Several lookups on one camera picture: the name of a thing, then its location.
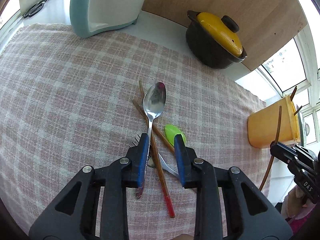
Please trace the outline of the yellow plastic utensil container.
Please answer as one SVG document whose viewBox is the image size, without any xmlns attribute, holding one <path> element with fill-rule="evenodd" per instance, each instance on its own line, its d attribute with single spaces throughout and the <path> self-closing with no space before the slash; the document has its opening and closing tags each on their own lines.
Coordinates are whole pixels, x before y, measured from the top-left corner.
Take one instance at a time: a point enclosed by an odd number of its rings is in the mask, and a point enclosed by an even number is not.
<svg viewBox="0 0 320 240">
<path fill-rule="evenodd" d="M 279 141 L 285 144 L 300 142 L 297 110 L 290 96 L 287 95 L 248 117 L 248 140 L 251 146 L 269 148 L 271 142 L 276 138 L 280 108 Z"/>
</svg>

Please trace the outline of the wooden cutting board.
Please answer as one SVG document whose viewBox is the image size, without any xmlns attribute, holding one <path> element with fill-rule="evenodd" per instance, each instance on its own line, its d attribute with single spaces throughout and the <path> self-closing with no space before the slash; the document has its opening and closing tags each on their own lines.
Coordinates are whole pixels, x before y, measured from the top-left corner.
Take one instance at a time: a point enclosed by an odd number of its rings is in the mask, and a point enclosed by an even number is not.
<svg viewBox="0 0 320 240">
<path fill-rule="evenodd" d="M 227 15 L 239 26 L 238 36 L 255 70 L 294 38 L 307 20 L 298 0 L 145 0 L 143 10 L 188 26 L 187 11 Z"/>
</svg>

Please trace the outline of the black pot yellow lid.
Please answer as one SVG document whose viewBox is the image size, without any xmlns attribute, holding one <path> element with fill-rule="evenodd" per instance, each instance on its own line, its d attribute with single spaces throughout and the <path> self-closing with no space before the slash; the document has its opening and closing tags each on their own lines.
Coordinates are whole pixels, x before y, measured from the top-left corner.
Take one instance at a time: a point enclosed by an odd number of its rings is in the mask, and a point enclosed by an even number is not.
<svg viewBox="0 0 320 240">
<path fill-rule="evenodd" d="M 185 34 L 187 45 L 203 64 L 226 69 L 247 57 L 237 35 L 240 28 L 232 18 L 192 10 L 187 11 L 187 16 L 191 20 Z"/>
</svg>

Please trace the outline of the metal fork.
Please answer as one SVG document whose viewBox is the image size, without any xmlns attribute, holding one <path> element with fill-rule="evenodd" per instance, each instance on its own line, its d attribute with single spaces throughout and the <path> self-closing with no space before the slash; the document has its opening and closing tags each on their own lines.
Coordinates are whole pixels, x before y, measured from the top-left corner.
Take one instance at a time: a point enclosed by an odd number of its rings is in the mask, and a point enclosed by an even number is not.
<svg viewBox="0 0 320 240">
<path fill-rule="evenodd" d="M 139 140 L 140 140 L 140 135 L 137 135 L 135 137 L 135 139 L 132 141 L 133 145 L 137 146 L 139 143 Z M 150 153 L 149 153 L 149 157 L 148 157 L 148 167 L 156 168 L 156 165 L 152 159 L 152 154 L 153 154 L 152 147 L 150 147 Z M 162 170 L 167 171 L 169 174 L 171 174 L 172 176 L 175 176 L 177 179 L 179 179 L 180 178 L 179 174 L 167 165 L 167 163 L 164 161 L 163 157 L 160 154 L 158 154 L 158 157 L 159 157 L 159 161 L 160 161 Z"/>
</svg>

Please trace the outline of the teal white electric cooker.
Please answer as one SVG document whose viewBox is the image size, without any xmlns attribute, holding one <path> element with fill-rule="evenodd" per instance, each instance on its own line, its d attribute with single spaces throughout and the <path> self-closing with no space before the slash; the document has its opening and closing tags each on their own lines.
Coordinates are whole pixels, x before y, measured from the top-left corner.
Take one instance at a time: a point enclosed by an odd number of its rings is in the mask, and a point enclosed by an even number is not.
<svg viewBox="0 0 320 240">
<path fill-rule="evenodd" d="M 88 38 L 135 24 L 145 0 L 70 0 L 69 16 L 75 34 Z"/>
</svg>

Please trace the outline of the pink checked table cloth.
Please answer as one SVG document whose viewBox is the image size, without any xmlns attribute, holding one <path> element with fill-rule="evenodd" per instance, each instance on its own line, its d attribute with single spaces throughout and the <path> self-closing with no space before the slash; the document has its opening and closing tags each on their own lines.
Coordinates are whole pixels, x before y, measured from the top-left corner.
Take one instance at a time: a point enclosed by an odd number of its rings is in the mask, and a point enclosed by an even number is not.
<svg viewBox="0 0 320 240">
<path fill-rule="evenodd" d="M 85 165 L 110 165 L 147 131 L 133 105 L 139 87 L 167 89 L 159 129 L 220 168 L 239 167 L 259 185 L 268 150 L 248 142 L 247 119 L 265 107 L 199 61 L 118 31 L 77 37 L 64 24 L 20 29 L 1 53 L 1 199 L 28 232 Z"/>
</svg>

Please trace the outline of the large metal spoon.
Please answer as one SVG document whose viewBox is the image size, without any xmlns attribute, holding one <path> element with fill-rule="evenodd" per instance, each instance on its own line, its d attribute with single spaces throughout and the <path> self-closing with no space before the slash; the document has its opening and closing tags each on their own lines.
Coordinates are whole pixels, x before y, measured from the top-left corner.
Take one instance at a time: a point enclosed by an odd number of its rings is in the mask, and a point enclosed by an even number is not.
<svg viewBox="0 0 320 240">
<path fill-rule="evenodd" d="M 166 88 L 164 83 L 158 82 L 151 86 L 144 96 L 143 99 L 143 110 L 148 119 L 148 137 L 149 137 L 149 145 L 148 145 L 148 154 L 147 158 L 149 157 L 150 147 L 152 147 L 152 124 L 153 121 L 158 118 L 164 111 L 166 101 Z M 153 150 L 155 156 L 152 158 L 156 165 L 156 170 L 158 172 L 159 181 L 161 184 L 161 188 L 163 191 L 164 199 L 167 199 L 168 196 L 168 189 L 164 180 L 164 174 L 162 171 L 162 167 L 159 161 L 158 152 L 157 150 Z"/>
</svg>

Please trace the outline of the black scissors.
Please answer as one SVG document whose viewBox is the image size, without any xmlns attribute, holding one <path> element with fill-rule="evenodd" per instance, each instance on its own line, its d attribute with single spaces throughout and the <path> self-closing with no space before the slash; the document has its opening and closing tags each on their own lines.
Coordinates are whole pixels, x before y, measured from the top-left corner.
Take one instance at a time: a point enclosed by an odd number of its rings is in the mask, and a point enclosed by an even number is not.
<svg viewBox="0 0 320 240">
<path fill-rule="evenodd" d="M 24 14 L 23 18 L 29 18 L 36 15 L 39 11 L 41 11 L 48 0 L 40 0 L 38 3 L 33 5 L 30 9 L 28 9 Z"/>
</svg>

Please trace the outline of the green plastic spoon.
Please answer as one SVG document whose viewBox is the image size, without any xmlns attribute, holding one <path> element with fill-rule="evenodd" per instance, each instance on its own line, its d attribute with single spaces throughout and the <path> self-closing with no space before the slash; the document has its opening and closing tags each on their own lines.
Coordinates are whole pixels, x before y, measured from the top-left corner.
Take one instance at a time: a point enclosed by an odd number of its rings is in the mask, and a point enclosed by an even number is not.
<svg viewBox="0 0 320 240">
<path fill-rule="evenodd" d="M 176 126 L 172 124 L 166 124 L 164 126 L 165 137 L 168 142 L 174 146 L 175 136 L 180 134 L 182 136 L 183 142 L 186 141 L 184 133 Z"/>
</svg>

